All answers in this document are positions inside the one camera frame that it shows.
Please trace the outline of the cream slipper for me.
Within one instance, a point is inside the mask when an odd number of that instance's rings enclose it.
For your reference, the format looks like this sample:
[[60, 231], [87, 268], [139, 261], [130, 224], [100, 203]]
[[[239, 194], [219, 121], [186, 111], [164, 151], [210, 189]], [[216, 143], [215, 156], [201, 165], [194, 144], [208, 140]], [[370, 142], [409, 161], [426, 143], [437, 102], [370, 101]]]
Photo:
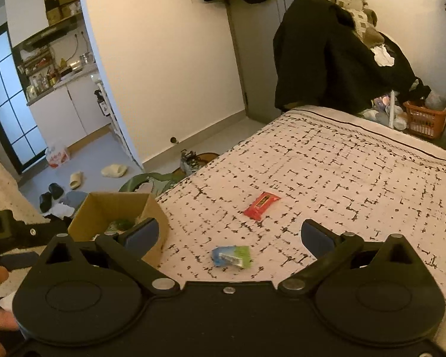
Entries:
[[120, 178], [123, 177], [128, 171], [127, 165], [111, 164], [100, 171], [101, 175], [107, 178]]
[[69, 186], [71, 190], [77, 190], [83, 184], [83, 173], [75, 172], [70, 175]]

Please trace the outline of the red snack packet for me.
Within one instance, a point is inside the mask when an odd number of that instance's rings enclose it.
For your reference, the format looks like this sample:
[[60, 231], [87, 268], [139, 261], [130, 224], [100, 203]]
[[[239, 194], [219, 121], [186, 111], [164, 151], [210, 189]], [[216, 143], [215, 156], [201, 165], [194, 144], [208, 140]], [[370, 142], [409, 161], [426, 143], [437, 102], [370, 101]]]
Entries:
[[270, 192], [263, 192], [260, 196], [243, 212], [245, 216], [255, 221], [260, 221], [267, 209], [280, 199]]

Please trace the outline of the grey sneakers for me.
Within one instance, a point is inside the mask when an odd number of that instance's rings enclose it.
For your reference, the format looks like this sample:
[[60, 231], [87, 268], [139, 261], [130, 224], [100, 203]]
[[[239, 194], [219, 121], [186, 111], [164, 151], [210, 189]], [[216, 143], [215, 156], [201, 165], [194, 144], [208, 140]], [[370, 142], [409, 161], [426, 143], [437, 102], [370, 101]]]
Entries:
[[214, 152], [197, 154], [195, 151], [188, 151], [184, 149], [180, 154], [180, 169], [187, 176], [190, 176], [192, 173], [197, 172], [217, 157], [219, 157], [219, 155]]

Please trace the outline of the grey room door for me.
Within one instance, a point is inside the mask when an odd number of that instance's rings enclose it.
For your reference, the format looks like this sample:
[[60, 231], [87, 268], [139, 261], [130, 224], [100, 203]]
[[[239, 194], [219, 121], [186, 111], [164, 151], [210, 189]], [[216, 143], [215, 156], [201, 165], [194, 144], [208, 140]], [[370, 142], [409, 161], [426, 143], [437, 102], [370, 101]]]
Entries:
[[261, 123], [269, 123], [281, 114], [275, 108], [273, 38], [293, 1], [250, 4], [229, 0], [226, 6], [246, 115]]

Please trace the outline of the black coat pile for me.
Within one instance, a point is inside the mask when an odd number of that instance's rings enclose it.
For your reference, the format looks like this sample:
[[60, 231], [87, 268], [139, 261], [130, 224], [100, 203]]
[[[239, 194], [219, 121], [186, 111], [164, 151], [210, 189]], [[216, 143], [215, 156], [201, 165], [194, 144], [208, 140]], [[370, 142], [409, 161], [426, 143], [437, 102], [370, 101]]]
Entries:
[[313, 105], [355, 115], [391, 91], [400, 102], [428, 97], [431, 89], [396, 43], [386, 41], [394, 65], [381, 67], [353, 29], [350, 14], [333, 2], [294, 0], [273, 39], [276, 109]]

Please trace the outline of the orange plastic basket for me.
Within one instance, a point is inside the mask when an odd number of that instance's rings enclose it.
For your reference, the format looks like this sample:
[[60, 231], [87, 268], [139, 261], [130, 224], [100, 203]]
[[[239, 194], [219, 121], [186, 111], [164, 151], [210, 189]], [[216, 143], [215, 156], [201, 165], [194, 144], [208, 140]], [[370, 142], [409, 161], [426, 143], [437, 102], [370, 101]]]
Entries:
[[441, 137], [446, 127], [446, 108], [431, 110], [416, 106], [411, 101], [406, 101], [403, 106], [408, 115], [409, 132], [429, 140]]

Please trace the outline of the black framed glass door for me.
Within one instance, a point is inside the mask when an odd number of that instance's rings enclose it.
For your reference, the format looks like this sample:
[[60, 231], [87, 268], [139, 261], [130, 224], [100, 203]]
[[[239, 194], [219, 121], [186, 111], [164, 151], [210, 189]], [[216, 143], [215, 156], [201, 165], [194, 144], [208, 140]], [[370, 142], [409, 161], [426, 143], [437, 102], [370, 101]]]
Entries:
[[42, 159], [46, 144], [28, 106], [8, 26], [0, 26], [0, 142], [21, 174]]

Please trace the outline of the white upper cabinet door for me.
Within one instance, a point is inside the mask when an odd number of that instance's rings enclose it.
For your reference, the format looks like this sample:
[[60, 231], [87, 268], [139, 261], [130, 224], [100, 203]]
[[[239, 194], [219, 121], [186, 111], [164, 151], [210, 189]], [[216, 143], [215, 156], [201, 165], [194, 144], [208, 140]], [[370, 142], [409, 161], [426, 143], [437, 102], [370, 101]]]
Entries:
[[49, 27], [45, 0], [4, 0], [11, 46]]

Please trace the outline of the white dotted tablecloth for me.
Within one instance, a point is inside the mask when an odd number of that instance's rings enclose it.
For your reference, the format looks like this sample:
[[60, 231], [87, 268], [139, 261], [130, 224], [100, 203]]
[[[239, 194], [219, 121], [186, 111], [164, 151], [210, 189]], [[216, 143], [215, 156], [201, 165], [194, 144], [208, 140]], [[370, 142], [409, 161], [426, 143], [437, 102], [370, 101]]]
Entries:
[[[25, 223], [49, 222], [49, 219], [43, 217], [25, 198], [19, 190], [16, 180], [0, 162], [0, 211], [2, 209], [10, 209], [16, 220]], [[11, 271], [8, 281], [0, 285], [0, 298], [16, 292], [30, 269], [31, 267], [27, 267]]]

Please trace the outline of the black slippers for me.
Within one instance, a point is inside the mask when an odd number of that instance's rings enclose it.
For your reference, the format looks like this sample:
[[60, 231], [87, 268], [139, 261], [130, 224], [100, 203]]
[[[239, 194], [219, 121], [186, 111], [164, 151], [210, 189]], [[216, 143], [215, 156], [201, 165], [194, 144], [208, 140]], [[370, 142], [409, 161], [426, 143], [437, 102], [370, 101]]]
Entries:
[[47, 212], [53, 205], [53, 201], [58, 200], [64, 195], [64, 189], [56, 183], [48, 186], [48, 191], [39, 197], [39, 209], [42, 213]]

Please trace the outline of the blue green snack packet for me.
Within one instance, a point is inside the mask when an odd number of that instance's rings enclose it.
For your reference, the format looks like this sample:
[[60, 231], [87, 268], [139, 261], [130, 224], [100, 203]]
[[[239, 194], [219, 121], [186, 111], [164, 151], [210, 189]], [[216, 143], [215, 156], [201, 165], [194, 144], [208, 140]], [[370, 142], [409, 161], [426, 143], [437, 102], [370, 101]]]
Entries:
[[211, 252], [216, 267], [250, 267], [251, 256], [248, 246], [225, 246], [214, 248]]

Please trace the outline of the white kitchen cabinet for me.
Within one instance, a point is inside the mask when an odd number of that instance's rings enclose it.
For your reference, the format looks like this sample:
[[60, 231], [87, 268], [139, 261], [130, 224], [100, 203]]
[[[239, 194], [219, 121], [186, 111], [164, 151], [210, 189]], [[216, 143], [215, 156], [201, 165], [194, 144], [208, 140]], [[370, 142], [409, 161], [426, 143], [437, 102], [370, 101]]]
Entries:
[[111, 123], [97, 90], [88, 73], [59, 84], [29, 105], [47, 147], [69, 148]]

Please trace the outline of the brown cardboard box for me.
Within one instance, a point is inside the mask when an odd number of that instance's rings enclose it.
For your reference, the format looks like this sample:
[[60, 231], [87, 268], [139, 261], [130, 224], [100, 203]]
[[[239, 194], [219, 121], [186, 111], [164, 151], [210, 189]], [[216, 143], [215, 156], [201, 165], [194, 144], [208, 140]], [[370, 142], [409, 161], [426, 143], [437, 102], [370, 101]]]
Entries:
[[136, 242], [135, 249], [139, 251], [139, 259], [158, 267], [170, 225], [163, 209], [149, 193], [91, 192], [77, 210], [68, 233], [76, 242], [91, 241], [103, 234], [112, 222], [126, 220], [136, 225], [147, 218], [153, 218], [158, 229]]

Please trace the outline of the red white plastic bag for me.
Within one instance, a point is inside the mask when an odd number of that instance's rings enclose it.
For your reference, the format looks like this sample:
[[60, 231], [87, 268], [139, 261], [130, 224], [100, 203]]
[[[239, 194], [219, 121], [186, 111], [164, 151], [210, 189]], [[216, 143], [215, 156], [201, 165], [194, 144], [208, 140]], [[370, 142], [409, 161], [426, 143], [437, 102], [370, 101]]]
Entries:
[[70, 160], [70, 153], [63, 143], [53, 143], [45, 150], [45, 158], [51, 168], [58, 168]]

